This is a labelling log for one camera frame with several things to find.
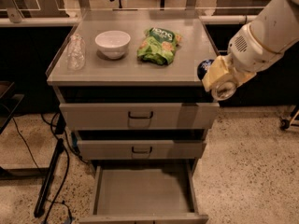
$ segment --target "drawer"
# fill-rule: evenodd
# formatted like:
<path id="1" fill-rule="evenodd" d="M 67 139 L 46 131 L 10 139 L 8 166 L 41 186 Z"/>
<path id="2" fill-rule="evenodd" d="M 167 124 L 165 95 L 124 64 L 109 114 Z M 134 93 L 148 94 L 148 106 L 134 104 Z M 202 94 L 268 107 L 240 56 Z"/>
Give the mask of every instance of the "drawer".
<path id="1" fill-rule="evenodd" d="M 60 104 L 71 130 L 208 129 L 218 104 Z"/>
<path id="2" fill-rule="evenodd" d="M 81 224 L 204 224 L 186 161 L 97 166 L 90 215 Z"/>
<path id="3" fill-rule="evenodd" d="M 204 130 L 77 132 L 84 160 L 201 158 Z"/>

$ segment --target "floor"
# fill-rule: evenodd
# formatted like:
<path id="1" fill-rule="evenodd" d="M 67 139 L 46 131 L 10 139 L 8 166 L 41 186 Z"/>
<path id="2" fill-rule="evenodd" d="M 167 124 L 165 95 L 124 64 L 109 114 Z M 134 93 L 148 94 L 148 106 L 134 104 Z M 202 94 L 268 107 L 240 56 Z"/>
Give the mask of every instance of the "floor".
<path id="1" fill-rule="evenodd" d="M 156 0 L 149 0 L 153 7 Z M 174 0 L 178 7 L 183 0 Z M 147 6 L 145 0 L 127 0 L 124 5 Z M 107 0 L 91 0 L 92 7 L 113 7 Z M 198 0 L 198 7 L 208 12 L 216 0 Z M 78 0 L 65 0 L 66 7 L 75 7 Z M 299 129 L 291 126 L 280 130 L 279 117 L 288 117 L 292 106 L 220 108 L 206 138 L 206 150 L 193 175 L 193 184 L 200 214 L 207 214 L 207 224 L 297 224 L 299 223 Z M 54 114 L 46 114 L 50 122 Z M 15 117 L 39 167 L 48 167 L 56 138 L 39 114 Z M 89 215 L 94 176 L 90 167 L 68 150 L 69 173 L 57 202 L 48 217 L 49 224 L 70 223 L 68 210 L 77 224 Z M 11 121 L 0 135 L 2 168 L 36 167 L 28 148 Z M 54 174 L 49 200 L 53 200 L 67 167 L 62 153 Z M 5 224 L 39 224 L 45 215 L 34 217 L 41 179 L 0 181 L 0 219 Z"/>

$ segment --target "green chip bag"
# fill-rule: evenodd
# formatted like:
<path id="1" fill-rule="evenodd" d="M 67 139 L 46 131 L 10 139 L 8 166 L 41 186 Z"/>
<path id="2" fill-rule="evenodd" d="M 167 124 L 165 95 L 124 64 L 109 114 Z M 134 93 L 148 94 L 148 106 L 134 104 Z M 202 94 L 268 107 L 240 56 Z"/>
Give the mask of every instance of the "green chip bag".
<path id="1" fill-rule="evenodd" d="M 174 61 L 180 35 L 157 27 L 146 30 L 145 35 L 146 39 L 137 51 L 141 61 L 159 65 L 169 65 Z"/>

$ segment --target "white bowl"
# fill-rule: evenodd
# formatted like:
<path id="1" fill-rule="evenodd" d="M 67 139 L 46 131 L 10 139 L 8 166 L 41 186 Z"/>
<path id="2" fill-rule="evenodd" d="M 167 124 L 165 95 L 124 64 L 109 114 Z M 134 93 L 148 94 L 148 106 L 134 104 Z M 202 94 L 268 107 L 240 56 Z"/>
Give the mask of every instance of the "white bowl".
<path id="1" fill-rule="evenodd" d="M 95 38 L 98 49 L 110 59 L 119 59 L 128 50 L 131 37 L 123 31 L 107 31 Z"/>

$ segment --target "desk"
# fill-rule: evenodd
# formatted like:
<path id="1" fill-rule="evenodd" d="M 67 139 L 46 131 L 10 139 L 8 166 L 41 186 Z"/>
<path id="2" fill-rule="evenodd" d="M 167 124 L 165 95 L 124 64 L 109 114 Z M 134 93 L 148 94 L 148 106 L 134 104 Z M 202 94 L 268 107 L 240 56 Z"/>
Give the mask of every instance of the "desk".
<path id="1" fill-rule="evenodd" d="M 136 58 L 152 26 L 183 36 L 168 66 Z M 117 61 L 94 43 L 107 30 L 131 36 Z M 206 223 L 192 173 L 219 106 L 197 76 L 198 64 L 216 53 L 196 12 L 90 11 L 76 32 L 86 42 L 85 67 L 69 71 L 65 48 L 48 83 L 80 154 L 96 169 L 91 213 L 80 223 Z"/>

